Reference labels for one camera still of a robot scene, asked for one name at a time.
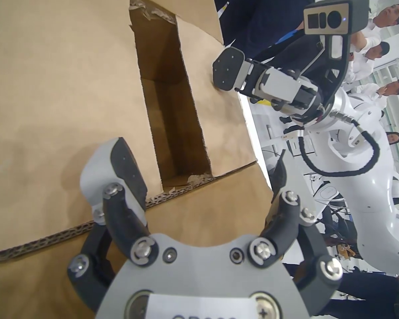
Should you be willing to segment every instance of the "cardboard box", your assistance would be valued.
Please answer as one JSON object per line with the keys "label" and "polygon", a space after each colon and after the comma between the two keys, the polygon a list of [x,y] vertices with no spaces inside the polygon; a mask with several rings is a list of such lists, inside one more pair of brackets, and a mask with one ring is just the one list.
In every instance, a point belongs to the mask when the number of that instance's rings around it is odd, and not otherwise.
{"label": "cardboard box", "polygon": [[89,229],[79,176],[113,137],[148,206],[255,161],[218,26],[213,0],[0,0],[1,259]]}
{"label": "cardboard box", "polygon": [[[224,176],[146,212],[152,233],[193,246],[216,246],[258,235],[271,204],[257,164]],[[81,235],[18,260],[0,262],[0,319],[94,318],[72,288],[66,268],[84,243]],[[111,246],[114,271],[125,257]]]}

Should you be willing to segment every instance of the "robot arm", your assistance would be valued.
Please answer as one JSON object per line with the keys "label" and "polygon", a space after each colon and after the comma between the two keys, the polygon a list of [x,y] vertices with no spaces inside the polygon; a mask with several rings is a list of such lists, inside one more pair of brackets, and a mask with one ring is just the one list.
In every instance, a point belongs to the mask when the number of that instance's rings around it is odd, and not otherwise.
{"label": "robot arm", "polygon": [[[339,9],[343,1],[333,1],[334,9]],[[328,12],[324,8],[327,6],[305,9],[306,34],[315,34],[311,26],[317,27],[318,33],[327,32],[313,24],[313,16]],[[349,5],[349,8],[350,11],[341,14],[342,20],[352,18],[354,6]],[[350,23],[346,34],[355,31]],[[345,35],[343,37],[343,54],[347,55],[349,42]],[[253,60],[244,60],[239,50],[226,49],[213,64],[213,80],[220,89],[235,87],[253,102],[269,100],[275,110],[290,115],[294,122],[305,128],[304,132],[310,135],[315,146],[316,164],[304,150],[302,156],[312,170],[329,177],[344,196],[357,229],[361,256],[383,272],[399,274],[399,210],[392,199],[394,164],[387,136],[379,124],[381,110],[365,95],[347,96],[340,88],[347,61],[341,67],[335,65],[327,53],[324,56],[328,59],[328,69],[321,79],[326,81],[313,83],[293,70],[276,70]],[[236,71],[231,77],[225,77],[223,69]],[[337,79],[330,77],[332,69],[340,70]],[[299,137],[300,149],[302,135],[303,131]]]}
{"label": "robot arm", "polygon": [[[145,213],[138,216],[144,182],[122,138],[96,151],[80,181],[93,214],[102,210],[105,222],[94,225],[67,273],[97,318],[302,319],[318,314],[338,288],[341,264],[313,225],[312,196],[291,155],[283,153],[275,169],[262,233],[209,248],[149,232]],[[296,283],[280,262],[295,239],[306,271]],[[111,241],[128,258],[116,275],[106,259]]]}

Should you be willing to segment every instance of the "rectangular opening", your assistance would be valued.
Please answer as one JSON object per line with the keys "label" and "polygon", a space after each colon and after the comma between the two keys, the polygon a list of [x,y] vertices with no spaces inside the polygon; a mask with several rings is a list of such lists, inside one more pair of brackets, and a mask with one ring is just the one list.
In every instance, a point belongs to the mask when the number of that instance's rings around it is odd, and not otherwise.
{"label": "rectangular opening", "polygon": [[186,185],[191,175],[210,174],[177,27],[130,11],[158,167],[164,190]]}

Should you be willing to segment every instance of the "white label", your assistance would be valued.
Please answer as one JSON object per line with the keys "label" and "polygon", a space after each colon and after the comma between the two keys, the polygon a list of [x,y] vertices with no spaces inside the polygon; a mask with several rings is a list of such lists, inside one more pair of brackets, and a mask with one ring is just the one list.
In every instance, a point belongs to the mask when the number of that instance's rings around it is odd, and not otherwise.
{"label": "white label", "polygon": [[250,298],[149,296],[145,319],[256,318],[256,301]]}

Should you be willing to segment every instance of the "metal bolt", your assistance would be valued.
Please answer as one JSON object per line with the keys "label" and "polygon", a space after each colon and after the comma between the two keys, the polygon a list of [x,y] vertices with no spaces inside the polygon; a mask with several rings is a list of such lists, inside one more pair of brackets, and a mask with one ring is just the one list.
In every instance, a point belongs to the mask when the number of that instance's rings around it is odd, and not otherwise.
{"label": "metal bolt", "polygon": [[329,262],[321,262],[321,270],[324,275],[333,281],[338,281],[343,276],[343,268],[337,258],[333,258]]}
{"label": "metal bolt", "polygon": [[313,214],[311,212],[309,212],[309,210],[307,208],[303,208],[302,216],[307,218],[307,219],[313,219],[314,218]]}
{"label": "metal bolt", "polygon": [[170,264],[173,263],[177,258],[177,251],[173,247],[169,247],[163,253],[163,261],[164,263]]}
{"label": "metal bolt", "polygon": [[271,249],[266,243],[259,243],[255,249],[256,254],[262,259],[266,260],[271,256]]}
{"label": "metal bolt", "polygon": [[95,209],[93,212],[93,219],[102,219],[105,216],[105,213],[102,209]]}
{"label": "metal bolt", "polygon": [[289,202],[296,202],[299,199],[299,196],[296,195],[293,191],[287,191],[285,193],[285,197]]}
{"label": "metal bolt", "polygon": [[140,259],[146,258],[151,254],[151,246],[149,246],[146,241],[141,241],[136,246],[136,249],[134,250],[134,254],[136,255],[137,258],[140,258]]}
{"label": "metal bolt", "polygon": [[79,254],[71,260],[68,269],[75,273],[76,278],[79,278],[86,272],[88,267],[89,258],[85,254]]}
{"label": "metal bolt", "polygon": [[266,293],[255,293],[257,319],[280,319],[280,310],[275,300]]}
{"label": "metal bolt", "polygon": [[229,258],[234,264],[241,264],[244,260],[244,253],[237,248],[231,249],[229,253]]}
{"label": "metal bolt", "polygon": [[105,189],[103,190],[103,196],[109,199],[111,196],[115,196],[121,190],[122,186],[117,182],[113,182],[112,184],[109,184],[107,187],[105,187]]}

